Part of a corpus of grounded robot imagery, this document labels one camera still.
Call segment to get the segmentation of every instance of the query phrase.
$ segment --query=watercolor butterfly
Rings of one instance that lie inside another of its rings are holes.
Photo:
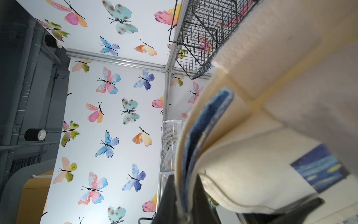
[[[203,49],[204,49],[205,53],[209,53],[213,49],[213,45],[211,44],[211,42],[208,38],[199,36],[199,41],[204,44],[199,46],[200,48],[198,49],[198,51],[203,51]]]
[[[78,217],[78,218],[79,218],[79,224],[82,224],[83,217],[82,217],[82,219],[81,219],[80,217]]]
[[[155,194],[152,200],[143,204],[142,209],[144,212],[155,212],[156,211],[156,204],[158,199],[158,193]]]
[[[166,135],[166,145],[167,150],[169,150],[169,146],[171,146],[172,143],[175,144],[178,140],[178,132],[171,128],[170,131],[167,130]]]
[[[133,87],[141,88],[144,85],[145,90],[149,90],[150,87],[152,86],[149,82],[154,81],[154,75],[153,74],[148,75],[149,73],[146,70],[142,70],[142,73],[143,73],[143,77],[139,75],[140,77],[138,78],[141,79],[138,82],[136,82]]]
[[[46,30],[50,30],[53,36],[60,41],[63,41],[63,37],[67,38],[67,35],[69,35],[69,33],[61,30],[62,27],[60,25],[49,22],[47,19],[45,19],[45,23],[39,19],[36,19],[36,21],[39,22],[39,24],[41,24]]]
[[[183,79],[184,79],[184,76],[175,75],[173,81],[171,81],[171,83],[170,83],[170,86],[176,86],[177,84],[179,84],[179,86],[182,86]]]
[[[153,100],[152,106],[155,108],[164,108],[164,95],[159,99]]]
[[[67,87],[67,95],[72,94],[71,92],[69,92],[69,82],[68,82],[68,87]]]
[[[90,63],[89,61],[77,60],[77,62],[78,63],[73,66],[71,71],[76,72],[76,71],[81,71],[81,69],[83,69],[84,72],[88,72],[90,70],[90,67],[88,66],[88,64]]]
[[[142,171],[139,173],[139,169],[137,165],[134,163],[132,164],[132,174],[133,177],[131,177],[129,174],[129,177],[127,179],[130,179],[122,188],[122,191],[130,191],[132,187],[134,187],[135,192],[138,192],[142,188],[142,184],[140,183],[141,180],[144,180],[145,178],[145,172]]]
[[[102,105],[102,103],[100,104],[98,102],[99,108],[97,108],[97,107],[93,106],[92,104],[86,104],[87,109],[95,110],[95,112],[93,114],[91,114],[90,116],[87,117],[87,120],[89,122],[94,122],[95,120],[97,120],[97,123],[102,122],[104,113],[102,112],[101,105]]]
[[[149,46],[147,43],[145,43],[144,41],[142,41],[142,39],[139,39],[141,42],[143,42],[144,44],[139,45],[138,47],[134,48],[136,51],[141,52],[141,53],[146,53],[148,52],[148,54],[150,56],[154,56],[157,55],[156,51],[154,50],[154,48],[152,48],[151,46]]]
[[[113,18],[115,18],[115,19],[111,19],[107,17],[108,19],[113,20],[111,23],[118,22],[116,25],[117,33],[123,35],[126,32],[127,33],[138,32],[138,28],[136,28],[132,24],[129,24],[132,21],[126,20],[132,16],[132,12],[129,9],[122,6],[121,4],[117,4],[116,7],[113,7],[112,3],[107,0],[102,0],[102,3],[106,8],[106,10],[109,12],[109,14]]]
[[[100,155],[102,155],[102,154],[104,154],[104,153],[106,153],[107,158],[112,157],[112,156],[113,156],[113,150],[112,150],[112,149],[114,149],[113,146],[118,145],[119,139],[118,139],[118,138],[114,138],[114,139],[112,140],[112,138],[111,138],[109,132],[106,130],[106,133],[105,133],[105,142],[103,142],[102,140],[101,140],[101,142],[102,142],[101,144],[104,144],[104,146],[103,146],[102,148],[100,148],[100,149],[98,150],[98,152],[96,152],[95,157],[100,156]]]
[[[110,52],[112,55],[118,56],[117,50],[121,49],[118,44],[112,44],[106,41],[103,37],[100,36],[100,39],[103,44],[100,43],[101,46],[105,47],[101,50],[101,53],[108,53]]]
[[[52,0],[46,0],[46,2],[50,5],[52,5],[55,9],[58,9],[60,11],[64,11],[64,12],[70,12],[66,17],[65,20],[67,22],[69,22],[72,25],[78,25],[80,24],[83,27],[87,27],[87,22],[85,21],[85,18],[83,18],[78,12],[76,12],[76,10],[74,10],[71,6],[71,2],[69,2],[69,4],[63,0],[70,8],[67,8],[63,5],[60,5]]]
[[[180,48],[180,49],[178,50],[177,58],[179,58],[179,59],[185,58],[185,57],[186,57],[185,54],[186,54],[187,52],[188,52],[188,51],[185,50],[184,48]]]
[[[188,118],[188,115],[187,115],[186,113],[182,113],[182,117],[183,117],[184,119],[187,119],[187,118]]]
[[[88,190],[87,193],[85,193],[85,195],[82,196],[82,198],[78,201],[78,204],[84,204],[84,205],[88,205],[89,202],[91,201],[91,197],[92,197],[92,202],[94,204],[97,203],[101,203],[102,200],[104,199],[104,197],[102,196],[102,194],[100,192],[100,189],[106,187],[108,185],[107,179],[105,177],[101,178],[98,182],[98,177],[97,175],[93,174],[92,172],[89,173],[89,177],[88,177],[88,182],[89,182],[89,186],[90,187],[84,187],[84,189],[81,190]]]
[[[63,169],[59,168],[59,172],[61,173],[53,180],[53,184],[62,182],[65,178],[67,179],[68,183],[73,180],[72,171],[75,171],[77,169],[77,164],[72,163],[70,165],[69,160],[66,157],[62,157],[62,167]]]
[[[174,8],[169,9],[168,11],[156,12],[154,14],[155,20],[160,23],[172,25],[172,27],[171,27],[171,29],[172,29],[178,24],[178,19],[179,19],[179,14],[180,14],[181,8],[182,8],[182,4],[176,5],[175,16],[174,16]]]
[[[139,115],[136,113],[133,113],[136,111],[134,109],[136,109],[138,106],[137,101],[135,101],[135,100],[128,101],[126,98],[123,97],[122,105],[123,105],[123,108],[125,109],[125,111],[121,110],[121,112],[123,112],[122,114],[128,113],[128,114],[124,115],[124,117],[123,117],[124,125],[128,124],[129,122],[135,122],[137,119],[139,119]]]
[[[114,211],[114,208],[112,206],[108,207],[108,218],[111,222],[111,224],[117,224],[121,223],[124,220],[123,217],[126,215],[127,210],[125,208],[117,207],[116,211]]]
[[[72,121],[69,123],[69,125],[66,122],[63,122],[62,124],[62,132],[65,133],[65,135],[62,137],[61,140],[61,145],[63,147],[66,146],[66,143],[70,141],[70,139],[72,138],[72,140],[74,140],[74,138],[79,135],[80,133],[78,131],[76,131],[76,128],[78,128],[79,125],[76,123],[73,123]]]
[[[97,81],[103,81],[105,83],[100,85],[96,89],[96,92],[105,93],[106,90],[108,90],[110,94],[116,94],[118,92],[118,89],[115,87],[115,83],[122,80],[121,76],[117,73],[112,75],[111,70],[107,69],[106,67],[103,68],[103,76],[105,77],[104,80],[99,78],[100,80]]]
[[[146,133],[140,126],[140,130],[142,130],[141,133],[139,133],[136,137],[132,139],[132,141],[136,144],[140,144],[144,142],[144,145],[146,147],[150,146],[152,144],[152,139],[149,137],[150,134]]]
[[[195,101],[199,97],[200,92],[203,91],[204,87],[199,88],[199,85],[196,82],[193,82],[193,89],[194,89],[194,92],[189,91],[190,93],[193,94],[193,96],[188,101],[188,103],[192,103],[192,104],[195,103]]]

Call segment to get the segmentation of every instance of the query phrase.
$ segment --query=blue butterfly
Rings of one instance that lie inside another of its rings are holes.
[[[100,39],[102,41],[103,44],[100,44],[101,46],[104,46],[105,48],[103,48],[101,50],[101,53],[108,53],[110,52],[112,55],[118,56],[118,53],[116,51],[116,49],[121,49],[118,44],[112,44],[108,41],[106,41],[103,37],[100,36]]]
[[[145,90],[149,90],[150,87],[152,86],[149,82],[152,82],[154,81],[154,75],[153,74],[150,74],[148,76],[148,72],[146,70],[143,70],[143,77],[140,76],[138,78],[141,78],[138,82],[136,82],[134,84],[134,88],[141,88],[143,85],[145,86]]]
[[[137,119],[139,119],[139,115],[136,113],[133,113],[136,111],[134,109],[136,109],[138,106],[137,101],[135,101],[135,100],[128,101],[126,98],[123,97],[122,105],[123,105],[123,108],[125,109],[125,111],[121,110],[123,112],[122,114],[128,113],[128,114],[124,115],[124,117],[123,117],[124,125],[128,124],[130,121],[135,122]]]
[[[118,143],[119,143],[119,139],[118,139],[118,138],[114,138],[114,139],[112,140],[110,134],[108,133],[108,131],[106,131],[106,134],[105,134],[105,143],[104,143],[103,141],[102,141],[102,143],[101,143],[101,144],[104,144],[105,146],[103,146],[102,148],[100,148],[100,149],[98,150],[98,152],[96,152],[95,157],[100,156],[100,155],[102,155],[102,154],[104,154],[104,153],[106,153],[107,158],[112,157],[112,156],[113,156],[113,150],[112,150],[112,149],[114,149],[113,146],[118,145]]]
[[[129,191],[134,187],[135,192],[138,192],[142,188],[142,184],[140,183],[141,180],[144,180],[145,178],[145,172],[142,171],[139,173],[139,169],[137,165],[134,163],[132,164],[132,173],[133,177],[131,177],[129,174],[129,177],[127,179],[130,179],[122,188],[122,191]]]

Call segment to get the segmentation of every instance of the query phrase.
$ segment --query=metal bracket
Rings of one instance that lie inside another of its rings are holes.
[[[165,72],[166,72],[166,65],[162,65],[162,66],[161,66],[161,72],[162,72],[162,73],[165,73]]]

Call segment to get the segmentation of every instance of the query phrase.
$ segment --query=wire basket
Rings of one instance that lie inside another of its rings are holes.
[[[174,171],[174,161],[176,155],[176,146],[178,144],[179,135],[182,131],[181,120],[163,121],[162,141],[161,141],[161,158],[160,173],[168,178]]]
[[[209,71],[219,48],[256,4],[257,0],[190,0],[175,43],[176,61],[192,80]]]

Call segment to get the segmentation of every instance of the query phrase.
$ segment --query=black cord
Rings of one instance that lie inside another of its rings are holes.
[[[138,219],[138,224],[141,224],[140,223],[141,220],[153,220],[153,219],[151,219],[151,218],[140,218],[140,219]]]

